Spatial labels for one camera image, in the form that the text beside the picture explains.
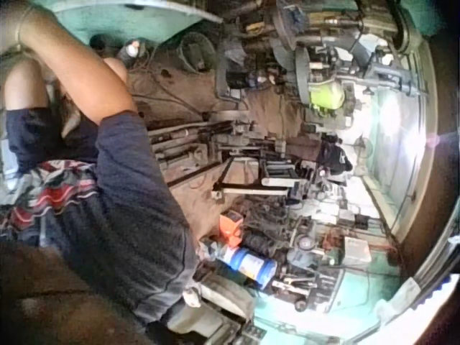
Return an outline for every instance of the metal bar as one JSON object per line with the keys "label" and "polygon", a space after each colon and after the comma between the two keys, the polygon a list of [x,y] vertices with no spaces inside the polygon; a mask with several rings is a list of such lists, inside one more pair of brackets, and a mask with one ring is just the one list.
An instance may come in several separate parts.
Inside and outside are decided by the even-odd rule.
{"label": "metal bar", "polygon": [[227,166],[225,167],[224,171],[222,172],[222,175],[218,178],[217,183],[222,183],[225,180],[225,177],[227,176],[227,173],[230,170],[230,166],[233,163],[233,157],[230,158],[229,162],[227,163]]}
{"label": "metal bar", "polygon": [[263,185],[239,185],[222,183],[218,189],[223,194],[248,194],[254,196],[287,196],[288,189],[283,187],[265,187]]}
{"label": "metal bar", "polygon": [[152,148],[152,151],[161,150],[161,149],[170,149],[171,147],[184,145],[189,142],[193,142],[194,140],[197,140],[197,139],[198,139],[198,135],[193,134],[193,135],[188,135],[183,138],[171,139],[165,142],[158,142],[156,144],[150,145],[150,147]]}
{"label": "metal bar", "polygon": [[180,178],[177,178],[173,181],[168,182],[167,186],[170,188],[170,190],[179,188],[180,186],[185,185],[186,183],[189,183],[192,180],[195,180],[196,178],[199,178],[202,175],[205,175],[207,173],[212,173],[214,170],[220,169],[223,166],[224,164],[220,162],[211,163],[210,165],[202,167],[201,169],[191,172],[190,174],[184,175]]}
{"label": "metal bar", "polygon": [[210,126],[210,125],[212,125],[212,124],[210,124],[208,122],[193,122],[191,124],[181,124],[180,126],[153,129],[152,131],[148,131],[147,134],[149,135],[149,137],[153,137],[153,136],[159,135],[159,134],[176,132],[176,131],[178,131],[180,129],[186,129],[186,128],[191,128],[191,127],[205,127],[205,126]]}
{"label": "metal bar", "polygon": [[262,185],[265,187],[287,187],[292,188],[300,178],[262,178]]}

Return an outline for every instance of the plastic bottle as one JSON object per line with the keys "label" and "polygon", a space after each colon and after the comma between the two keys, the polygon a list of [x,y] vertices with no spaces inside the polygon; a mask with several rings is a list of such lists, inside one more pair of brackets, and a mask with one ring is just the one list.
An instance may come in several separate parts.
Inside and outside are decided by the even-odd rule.
{"label": "plastic bottle", "polygon": [[272,259],[262,259],[246,248],[225,246],[219,256],[233,270],[258,282],[264,289],[276,273],[277,263]]}

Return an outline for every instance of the knee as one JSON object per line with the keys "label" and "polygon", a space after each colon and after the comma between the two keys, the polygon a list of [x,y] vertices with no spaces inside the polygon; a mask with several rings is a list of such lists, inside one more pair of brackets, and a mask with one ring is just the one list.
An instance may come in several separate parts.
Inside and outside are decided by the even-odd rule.
{"label": "knee", "polygon": [[42,69],[40,64],[29,57],[21,59],[18,63],[16,63],[13,68],[9,71],[8,77],[6,82],[11,79],[16,78],[33,78],[33,77],[40,77],[42,78]]}
{"label": "knee", "polygon": [[103,59],[103,61],[112,69],[115,74],[117,74],[120,79],[123,80],[123,83],[127,83],[128,81],[128,70],[124,66],[123,62],[116,59],[115,57],[108,57]]}

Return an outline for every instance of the cloth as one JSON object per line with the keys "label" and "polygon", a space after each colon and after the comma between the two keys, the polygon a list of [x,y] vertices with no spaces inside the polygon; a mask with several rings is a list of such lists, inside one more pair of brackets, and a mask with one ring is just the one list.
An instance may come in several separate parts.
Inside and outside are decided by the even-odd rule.
{"label": "cloth", "polygon": [[159,320],[192,277],[196,254],[142,120],[129,112],[106,118],[75,146],[78,160],[62,160],[69,147],[49,115],[47,109],[6,115],[24,173],[19,189],[1,198],[0,239],[57,248],[140,326]]}
{"label": "cloth", "polygon": [[16,155],[19,174],[47,160],[78,160],[96,163],[98,127],[82,116],[80,126],[65,142],[61,136],[62,119],[49,108],[20,109],[6,113],[9,148]]}
{"label": "cloth", "polygon": [[346,171],[347,165],[350,169],[353,168],[353,165],[348,160],[344,149],[328,142],[323,142],[321,154],[318,156],[317,163],[327,167],[331,175],[342,174]]}
{"label": "cloth", "polygon": [[300,136],[286,139],[286,154],[317,162],[327,167],[331,175],[340,175],[346,171],[346,166],[353,167],[345,151],[336,144],[326,140],[312,139]]}

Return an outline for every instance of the bright light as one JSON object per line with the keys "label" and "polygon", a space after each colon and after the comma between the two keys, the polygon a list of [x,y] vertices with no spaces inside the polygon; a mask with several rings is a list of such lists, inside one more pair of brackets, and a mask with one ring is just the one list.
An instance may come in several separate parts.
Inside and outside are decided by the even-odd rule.
{"label": "bright light", "polygon": [[420,158],[425,153],[426,135],[423,131],[419,133],[418,128],[414,126],[405,135],[403,143],[404,150],[409,158]]}
{"label": "bright light", "polygon": [[395,96],[388,95],[386,97],[380,109],[379,118],[385,135],[392,137],[399,132],[401,113],[400,106]]}

